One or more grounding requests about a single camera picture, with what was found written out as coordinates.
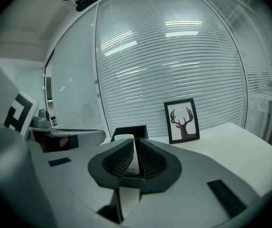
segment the black box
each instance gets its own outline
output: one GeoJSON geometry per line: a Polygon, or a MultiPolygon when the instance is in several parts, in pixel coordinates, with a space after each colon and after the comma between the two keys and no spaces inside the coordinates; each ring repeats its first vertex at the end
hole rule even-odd
{"type": "Polygon", "coordinates": [[[133,126],[133,127],[117,127],[115,132],[113,133],[111,142],[115,141],[115,136],[120,135],[120,134],[132,134],[132,135],[134,135],[137,153],[140,153],[140,150],[139,150],[139,141],[140,141],[140,139],[148,139],[149,138],[149,136],[147,134],[146,125],[133,126]]]}

